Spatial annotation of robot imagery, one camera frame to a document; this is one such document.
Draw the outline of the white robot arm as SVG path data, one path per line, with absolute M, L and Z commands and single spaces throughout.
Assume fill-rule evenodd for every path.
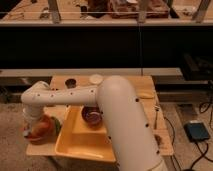
M 23 116 L 33 125 L 47 105 L 98 107 L 119 171 L 168 171 L 132 83 L 118 75 L 97 84 L 54 91 L 44 81 L 21 95 Z

